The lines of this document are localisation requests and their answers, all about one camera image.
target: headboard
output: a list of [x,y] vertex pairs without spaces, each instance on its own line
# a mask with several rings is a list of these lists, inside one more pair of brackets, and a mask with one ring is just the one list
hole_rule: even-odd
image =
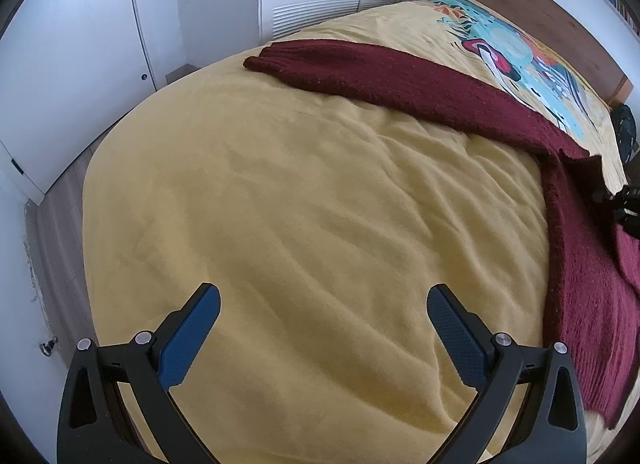
[[633,85],[590,32],[553,0],[477,0],[560,54],[609,106]]

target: bed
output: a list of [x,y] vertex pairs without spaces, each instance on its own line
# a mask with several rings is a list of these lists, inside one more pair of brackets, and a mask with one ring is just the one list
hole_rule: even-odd
[[[525,54],[505,32],[513,11],[493,5],[405,2],[287,40],[379,44],[504,90],[602,155],[617,192],[625,176],[605,100],[624,97],[624,74],[593,38],[598,68],[574,68],[522,28]],[[155,329],[210,281],[222,314],[172,396],[221,462],[424,462],[474,395],[425,316],[426,291],[444,282],[493,331],[542,342],[539,167],[492,140],[248,72],[242,62],[257,53],[162,89],[92,158],[83,244],[100,344]],[[510,71],[517,61],[527,76]],[[569,87],[562,96],[544,80],[550,64]],[[614,426],[587,412],[590,462],[638,401],[636,376]]]

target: maroon sweater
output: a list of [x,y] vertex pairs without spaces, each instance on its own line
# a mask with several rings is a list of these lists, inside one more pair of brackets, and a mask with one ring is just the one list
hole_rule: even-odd
[[274,43],[244,66],[302,90],[386,106],[523,149],[540,163],[549,239],[545,346],[570,349],[584,407],[612,427],[636,371],[640,243],[591,202],[600,157],[506,92],[446,66],[377,45]]

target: black backpack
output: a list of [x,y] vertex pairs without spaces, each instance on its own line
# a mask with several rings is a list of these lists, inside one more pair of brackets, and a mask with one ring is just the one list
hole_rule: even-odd
[[626,104],[620,104],[611,111],[611,122],[616,132],[618,153],[622,163],[626,164],[631,160],[636,144],[636,120],[631,109]]

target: textured blue pad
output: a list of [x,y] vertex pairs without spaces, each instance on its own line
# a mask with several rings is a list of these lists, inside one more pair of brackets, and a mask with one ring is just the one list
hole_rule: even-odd
[[160,355],[158,381],[165,391],[184,380],[219,315],[220,292],[217,287],[211,285],[191,309]]
[[427,314],[462,382],[483,389],[487,383],[484,351],[438,287],[427,294]]

